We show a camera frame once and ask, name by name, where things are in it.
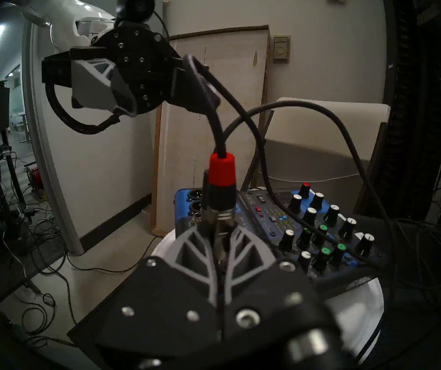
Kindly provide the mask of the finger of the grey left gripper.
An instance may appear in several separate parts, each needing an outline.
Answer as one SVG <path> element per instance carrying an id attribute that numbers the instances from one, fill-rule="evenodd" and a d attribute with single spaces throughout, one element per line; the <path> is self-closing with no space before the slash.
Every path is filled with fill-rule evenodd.
<path id="1" fill-rule="evenodd" d="M 104 48 L 71 48 L 42 61 L 43 83 L 69 87 L 81 108 L 139 114 L 137 100 Z"/>
<path id="2" fill-rule="evenodd" d="M 182 58 L 172 58 L 170 73 L 170 104 L 187 109 L 197 114 L 207 113 L 207 104 L 213 105 L 217 110 L 220 105 L 220 97 L 216 89 L 206 80 L 201 69 L 193 63 L 193 76 L 191 77 L 184 66 Z"/>

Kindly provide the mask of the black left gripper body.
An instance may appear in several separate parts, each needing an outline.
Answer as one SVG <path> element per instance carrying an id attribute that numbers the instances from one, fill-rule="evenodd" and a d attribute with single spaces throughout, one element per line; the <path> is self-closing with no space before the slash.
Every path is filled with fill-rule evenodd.
<path id="1" fill-rule="evenodd" d="M 130 115 L 145 114 L 164 101 L 175 102 L 184 71 L 179 54 L 146 24 L 122 20 L 117 27 L 96 36 L 92 47 L 104 49 L 98 58 L 114 63 L 112 93 Z"/>

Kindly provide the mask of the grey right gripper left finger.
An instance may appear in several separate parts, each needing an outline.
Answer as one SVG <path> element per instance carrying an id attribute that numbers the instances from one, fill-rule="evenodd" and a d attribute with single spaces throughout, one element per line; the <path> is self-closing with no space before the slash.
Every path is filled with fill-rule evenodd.
<path id="1" fill-rule="evenodd" d="M 205 225 L 128 277 L 95 338 L 104 358 L 178 358 L 220 343 L 219 276 Z"/>

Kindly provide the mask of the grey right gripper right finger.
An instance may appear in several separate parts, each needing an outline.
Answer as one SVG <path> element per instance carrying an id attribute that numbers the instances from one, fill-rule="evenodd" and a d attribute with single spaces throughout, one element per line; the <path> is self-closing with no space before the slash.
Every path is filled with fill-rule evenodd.
<path id="1" fill-rule="evenodd" d="M 300 264 L 277 258 L 271 248 L 237 225 L 223 280 L 222 336 L 236 336 L 268 326 L 267 335 L 281 328 L 287 336 L 322 330 L 341 336 L 332 311 L 319 299 Z"/>

